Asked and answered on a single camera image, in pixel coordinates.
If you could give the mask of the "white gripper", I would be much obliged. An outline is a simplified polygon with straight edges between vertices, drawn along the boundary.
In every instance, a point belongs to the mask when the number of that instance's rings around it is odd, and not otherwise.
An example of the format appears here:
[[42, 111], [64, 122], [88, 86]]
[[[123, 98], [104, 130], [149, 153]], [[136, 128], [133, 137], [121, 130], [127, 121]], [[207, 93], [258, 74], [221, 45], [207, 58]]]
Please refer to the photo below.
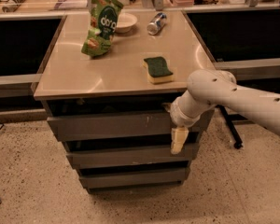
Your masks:
[[172, 103], [162, 103], [162, 107], [166, 112], [170, 113], [172, 122], [177, 126], [171, 130], [171, 153], [176, 155], [181, 152], [189, 134], [187, 128], [192, 127], [200, 117], [189, 117], [183, 113], [179, 107], [178, 101], [180, 98], [176, 98]]

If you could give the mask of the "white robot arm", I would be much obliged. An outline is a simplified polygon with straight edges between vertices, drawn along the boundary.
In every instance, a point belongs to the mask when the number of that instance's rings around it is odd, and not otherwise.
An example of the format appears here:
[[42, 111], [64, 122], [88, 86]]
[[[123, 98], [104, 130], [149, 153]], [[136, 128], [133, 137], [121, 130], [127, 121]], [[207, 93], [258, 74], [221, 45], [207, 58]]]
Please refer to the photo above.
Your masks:
[[169, 106], [175, 128], [171, 130], [171, 153], [186, 143], [189, 128], [216, 105], [225, 106], [280, 136], [280, 94], [236, 84], [227, 71], [201, 69], [191, 73], [187, 89]]

